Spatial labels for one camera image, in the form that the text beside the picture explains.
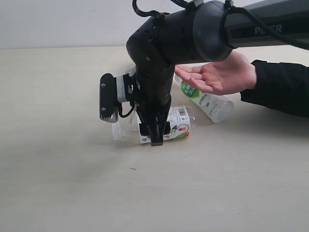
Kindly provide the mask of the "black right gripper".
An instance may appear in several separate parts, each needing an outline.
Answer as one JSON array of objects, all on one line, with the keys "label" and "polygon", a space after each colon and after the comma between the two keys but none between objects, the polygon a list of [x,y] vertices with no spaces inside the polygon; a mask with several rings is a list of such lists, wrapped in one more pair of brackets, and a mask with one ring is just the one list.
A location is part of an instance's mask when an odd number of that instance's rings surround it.
[{"label": "black right gripper", "polygon": [[144,100],[137,104],[137,112],[141,120],[140,133],[150,136],[151,146],[162,146],[163,135],[169,134],[170,123],[167,119],[170,106],[170,94],[166,95],[163,100]]}]

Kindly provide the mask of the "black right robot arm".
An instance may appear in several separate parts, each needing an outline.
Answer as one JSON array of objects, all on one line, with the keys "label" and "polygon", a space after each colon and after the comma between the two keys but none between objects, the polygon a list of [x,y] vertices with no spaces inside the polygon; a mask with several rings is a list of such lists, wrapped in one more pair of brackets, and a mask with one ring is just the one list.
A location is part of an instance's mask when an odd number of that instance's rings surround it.
[{"label": "black right robot arm", "polygon": [[288,44],[309,47],[309,3],[264,0],[244,7],[212,0],[176,1],[175,13],[142,12],[146,22],[126,43],[136,66],[133,94],[142,129],[153,146],[163,144],[175,65],[221,61],[239,47]]}]

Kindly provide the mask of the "black-sleeved forearm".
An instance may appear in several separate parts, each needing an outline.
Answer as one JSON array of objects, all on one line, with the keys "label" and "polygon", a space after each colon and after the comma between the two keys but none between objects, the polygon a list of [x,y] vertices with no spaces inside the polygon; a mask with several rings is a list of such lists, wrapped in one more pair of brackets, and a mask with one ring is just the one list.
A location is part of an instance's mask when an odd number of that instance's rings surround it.
[{"label": "black-sleeved forearm", "polygon": [[243,102],[293,116],[309,117],[309,68],[297,63],[252,62],[256,85],[240,93]]}]

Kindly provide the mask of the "person's open hand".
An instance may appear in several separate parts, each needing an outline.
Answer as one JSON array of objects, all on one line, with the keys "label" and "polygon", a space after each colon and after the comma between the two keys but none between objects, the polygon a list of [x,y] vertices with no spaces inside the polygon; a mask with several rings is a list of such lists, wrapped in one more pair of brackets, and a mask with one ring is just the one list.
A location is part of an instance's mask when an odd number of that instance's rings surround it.
[{"label": "person's open hand", "polygon": [[175,74],[192,87],[219,96],[254,89],[257,82],[254,65],[236,51],[219,62],[197,67],[177,65]]}]

